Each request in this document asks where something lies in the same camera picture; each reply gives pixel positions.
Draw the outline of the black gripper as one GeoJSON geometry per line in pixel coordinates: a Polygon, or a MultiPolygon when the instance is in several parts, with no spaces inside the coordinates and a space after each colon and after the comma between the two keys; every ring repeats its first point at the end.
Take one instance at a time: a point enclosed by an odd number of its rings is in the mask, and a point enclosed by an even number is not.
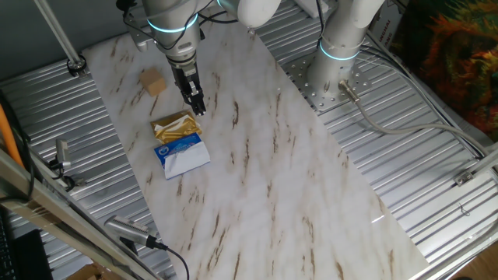
{"type": "Polygon", "coordinates": [[[191,107],[197,116],[203,116],[206,112],[204,103],[204,94],[201,88],[198,88],[198,67],[196,62],[187,64],[171,65],[175,84],[181,91],[184,102],[191,107]]]}

